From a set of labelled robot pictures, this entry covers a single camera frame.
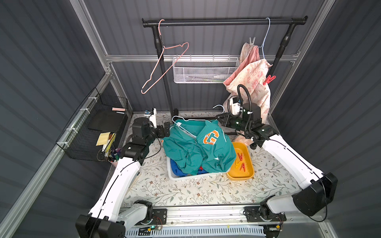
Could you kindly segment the green jacket orange letter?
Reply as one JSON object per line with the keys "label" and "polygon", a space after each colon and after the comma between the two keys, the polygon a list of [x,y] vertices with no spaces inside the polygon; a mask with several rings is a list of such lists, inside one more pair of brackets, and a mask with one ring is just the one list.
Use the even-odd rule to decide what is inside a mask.
{"label": "green jacket orange letter", "polygon": [[163,147],[166,156],[187,175],[197,175],[200,168],[208,173],[227,172],[236,160],[233,143],[217,120],[179,120],[164,138]]}

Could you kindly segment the red clothespin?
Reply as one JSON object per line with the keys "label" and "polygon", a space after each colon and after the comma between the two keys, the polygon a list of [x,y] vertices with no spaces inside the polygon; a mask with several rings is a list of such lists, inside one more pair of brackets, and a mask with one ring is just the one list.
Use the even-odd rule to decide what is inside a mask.
{"label": "red clothespin", "polygon": [[246,164],[245,163],[241,164],[240,171],[243,171],[244,173],[246,172]]}

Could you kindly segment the pink floral garment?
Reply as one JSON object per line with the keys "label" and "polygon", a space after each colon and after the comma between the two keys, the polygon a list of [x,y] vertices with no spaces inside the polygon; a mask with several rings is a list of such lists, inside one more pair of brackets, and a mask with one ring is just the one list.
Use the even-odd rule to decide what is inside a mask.
{"label": "pink floral garment", "polygon": [[266,124],[271,93],[264,82],[271,64],[266,59],[260,59],[258,46],[249,43],[243,45],[239,62],[239,67],[223,84],[230,96],[237,96],[237,86],[244,85],[250,93],[252,103],[260,107],[262,123]]}

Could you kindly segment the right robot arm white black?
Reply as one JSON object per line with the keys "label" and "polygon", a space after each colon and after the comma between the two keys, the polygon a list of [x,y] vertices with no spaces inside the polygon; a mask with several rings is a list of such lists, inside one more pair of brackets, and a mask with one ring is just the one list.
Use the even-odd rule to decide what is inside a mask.
{"label": "right robot arm white black", "polygon": [[289,195],[272,195],[261,202],[259,213],[264,221],[271,221],[281,213],[301,212],[312,218],[333,201],[338,179],[325,174],[297,153],[272,126],[263,124],[261,109],[246,103],[237,115],[222,113],[216,116],[226,128],[242,131],[251,147],[259,146],[280,162],[296,180],[299,191]]}

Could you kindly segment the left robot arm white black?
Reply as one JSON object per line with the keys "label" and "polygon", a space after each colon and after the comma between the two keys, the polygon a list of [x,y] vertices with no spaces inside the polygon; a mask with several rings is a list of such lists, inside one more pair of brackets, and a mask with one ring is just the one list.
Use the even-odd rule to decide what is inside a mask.
{"label": "left robot arm white black", "polygon": [[153,205],[138,200],[129,209],[120,211],[131,184],[136,179],[149,147],[155,141],[170,135],[170,123],[154,127],[152,119],[134,120],[131,139],[120,153],[115,171],[102,195],[87,215],[80,215],[75,223],[81,238],[123,238],[126,231],[138,223],[147,224],[153,219]]}

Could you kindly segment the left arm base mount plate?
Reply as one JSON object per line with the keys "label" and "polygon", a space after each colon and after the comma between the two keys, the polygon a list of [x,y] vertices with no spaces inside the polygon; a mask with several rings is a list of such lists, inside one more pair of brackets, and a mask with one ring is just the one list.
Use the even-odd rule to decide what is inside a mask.
{"label": "left arm base mount plate", "polygon": [[141,225],[166,225],[168,217],[168,209],[166,208],[154,208],[152,211],[152,217],[146,221],[140,222]]}

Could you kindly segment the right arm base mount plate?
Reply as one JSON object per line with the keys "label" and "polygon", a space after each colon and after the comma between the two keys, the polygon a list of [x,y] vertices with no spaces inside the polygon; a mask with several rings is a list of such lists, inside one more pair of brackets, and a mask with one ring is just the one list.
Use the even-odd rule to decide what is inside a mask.
{"label": "right arm base mount plate", "polygon": [[246,206],[244,207],[243,215],[247,222],[280,222],[287,221],[284,213],[272,213],[265,206]]}

